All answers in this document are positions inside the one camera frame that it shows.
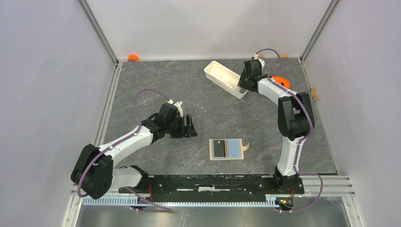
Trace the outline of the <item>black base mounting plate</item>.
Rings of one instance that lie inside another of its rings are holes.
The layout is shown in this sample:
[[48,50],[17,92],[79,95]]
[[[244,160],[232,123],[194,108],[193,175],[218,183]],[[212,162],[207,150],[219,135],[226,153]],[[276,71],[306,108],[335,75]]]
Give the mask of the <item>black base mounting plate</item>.
[[152,202],[262,202],[269,195],[304,194],[297,184],[275,184],[273,175],[149,175],[133,187]]

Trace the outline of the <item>wooden block right wall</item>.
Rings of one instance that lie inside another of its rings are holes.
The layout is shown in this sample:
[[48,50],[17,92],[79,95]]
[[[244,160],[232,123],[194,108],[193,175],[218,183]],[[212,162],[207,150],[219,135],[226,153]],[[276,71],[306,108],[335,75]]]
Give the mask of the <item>wooden block right wall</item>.
[[312,87],[310,89],[310,93],[311,93],[311,96],[312,96],[312,99],[313,99],[314,102],[319,100],[319,96],[317,94],[317,89],[315,87]]

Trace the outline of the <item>black credit card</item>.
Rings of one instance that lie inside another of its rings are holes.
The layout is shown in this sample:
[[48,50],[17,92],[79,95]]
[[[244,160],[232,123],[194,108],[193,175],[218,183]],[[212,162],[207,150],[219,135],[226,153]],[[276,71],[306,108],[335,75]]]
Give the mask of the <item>black credit card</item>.
[[226,157],[226,141],[225,140],[213,140],[213,157],[214,158],[225,158]]

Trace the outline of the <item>beige card holder wallet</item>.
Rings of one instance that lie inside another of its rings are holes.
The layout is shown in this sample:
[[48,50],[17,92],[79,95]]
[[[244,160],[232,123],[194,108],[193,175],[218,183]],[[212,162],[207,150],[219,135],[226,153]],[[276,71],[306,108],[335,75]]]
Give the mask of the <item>beige card holder wallet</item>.
[[209,158],[214,161],[222,160],[243,160],[244,152],[249,149],[250,144],[243,144],[242,139],[224,139],[226,141],[226,157],[225,158],[214,158],[212,141],[215,139],[209,139]]

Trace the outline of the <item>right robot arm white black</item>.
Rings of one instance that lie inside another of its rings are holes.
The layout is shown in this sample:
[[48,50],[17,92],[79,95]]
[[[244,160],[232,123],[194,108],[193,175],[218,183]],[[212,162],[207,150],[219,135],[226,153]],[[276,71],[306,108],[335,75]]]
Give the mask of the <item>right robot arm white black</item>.
[[280,160],[275,167],[273,187],[277,192],[285,193],[293,183],[298,183],[300,153],[314,130],[310,96],[306,92],[292,91],[278,83],[272,75],[263,74],[259,59],[244,62],[238,86],[267,97],[278,107],[277,123],[283,143]]

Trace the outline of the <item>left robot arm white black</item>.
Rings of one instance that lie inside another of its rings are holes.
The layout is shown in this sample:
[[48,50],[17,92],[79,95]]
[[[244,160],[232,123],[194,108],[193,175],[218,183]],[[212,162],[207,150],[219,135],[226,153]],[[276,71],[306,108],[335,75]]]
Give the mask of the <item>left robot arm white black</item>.
[[135,151],[169,135],[172,139],[197,136],[190,114],[184,114],[182,102],[169,100],[159,112],[114,141],[96,147],[86,145],[72,170],[70,179],[81,196],[99,199],[109,190],[131,187],[136,192],[148,188],[148,179],[138,167],[117,169],[116,165]]

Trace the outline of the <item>white plastic bin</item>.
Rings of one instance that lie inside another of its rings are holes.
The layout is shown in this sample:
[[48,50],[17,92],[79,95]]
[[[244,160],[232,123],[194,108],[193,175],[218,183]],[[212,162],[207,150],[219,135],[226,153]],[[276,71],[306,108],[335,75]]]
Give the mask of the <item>white plastic bin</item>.
[[243,99],[248,93],[248,90],[238,86],[241,76],[217,61],[207,65],[204,72],[207,79],[238,99]]

